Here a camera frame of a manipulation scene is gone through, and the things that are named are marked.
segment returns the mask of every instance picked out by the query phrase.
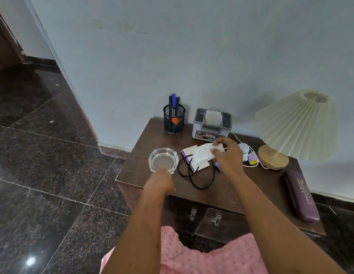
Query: sticker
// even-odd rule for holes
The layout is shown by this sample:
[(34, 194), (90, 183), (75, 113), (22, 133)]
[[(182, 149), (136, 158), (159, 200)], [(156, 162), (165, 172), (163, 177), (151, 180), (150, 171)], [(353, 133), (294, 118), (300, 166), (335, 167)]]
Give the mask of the sticker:
[(205, 133), (204, 131), (196, 131), (196, 134), (195, 134), (195, 138), (200, 138), (200, 139), (209, 140), (209, 141), (215, 141), (222, 136), (223, 135), (220, 135), (220, 134)]

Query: wooden lamp base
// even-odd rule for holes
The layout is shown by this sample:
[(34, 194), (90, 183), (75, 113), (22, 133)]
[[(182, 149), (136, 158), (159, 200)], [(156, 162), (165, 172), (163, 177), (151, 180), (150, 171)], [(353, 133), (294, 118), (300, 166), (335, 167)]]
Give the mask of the wooden lamp base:
[(272, 170), (281, 170), (289, 163), (289, 157), (277, 152), (268, 145), (262, 145), (258, 149), (258, 158), (261, 163)]

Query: pink clothing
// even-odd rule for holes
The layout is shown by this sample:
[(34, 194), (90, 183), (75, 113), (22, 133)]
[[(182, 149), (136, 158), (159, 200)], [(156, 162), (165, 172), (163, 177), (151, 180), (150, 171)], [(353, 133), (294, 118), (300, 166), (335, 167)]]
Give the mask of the pink clothing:
[[(102, 258), (100, 273), (113, 250), (114, 248)], [(172, 273), (268, 274), (251, 233), (220, 249), (201, 253), (183, 246), (173, 228), (164, 226), (161, 228), (161, 274)]]

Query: person's left hand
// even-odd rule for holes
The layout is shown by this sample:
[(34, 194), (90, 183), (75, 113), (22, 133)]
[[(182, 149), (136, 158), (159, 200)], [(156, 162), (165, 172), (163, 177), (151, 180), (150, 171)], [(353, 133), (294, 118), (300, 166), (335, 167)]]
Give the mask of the person's left hand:
[(169, 196), (175, 191), (171, 174), (163, 167), (152, 173), (144, 185), (144, 190), (161, 191), (164, 196)]

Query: black cable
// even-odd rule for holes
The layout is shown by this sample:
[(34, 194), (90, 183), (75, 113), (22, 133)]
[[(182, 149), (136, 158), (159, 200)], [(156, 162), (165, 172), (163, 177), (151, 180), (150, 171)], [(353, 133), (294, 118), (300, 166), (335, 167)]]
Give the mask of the black cable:
[(191, 170), (191, 161), (192, 161), (193, 159), (191, 159), (191, 160), (189, 161), (189, 163), (188, 163), (188, 175), (183, 175), (183, 174), (181, 173), (181, 171), (179, 170), (179, 164), (181, 163), (181, 161), (186, 161), (186, 158), (189, 157), (189, 156), (192, 156), (192, 154), (191, 154), (191, 155), (188, 155), (188, 156), (186, 156), (186, 157), (182, 156), (183, 159), (180, 160), (179, 163), (178, 163), (178, 165), (177, 165), (177, 171), (178, 171), (178, 173), (179, 173), (182, 177), (184, 177), (184, 178), (189, 178), (191, 184), (192, 184), (195, 188), (197, 188), (197, 189), (199, 189), (199, 190), (206, 190), (206, 189), (208, 189), (208, 188), (211, 186), (211, 184), (212, 184), (212, 182), (214, 181), (214, 178), (215, 178), (215, 166), (214, 166), (214, 164), (213, 164), (212, 161), (211, 161), (212, 169), (213, 169), (213, 174), (212, 174), (211, 182), (210, 182), (207, 186), (205, 186), (205, 187), (198, 187), (197, 185), (195, 185), (195, 183), (194, 183), (193, 180), (192, 180), (192, 176), (195, 175), (195, 173), (196, 173), (196, 172), (198, 171), (198, 169), (199, 169), (199, 166), (198, 166), (198, 168), (196, 169), (195, 172), (193, 172), (193, 171)]

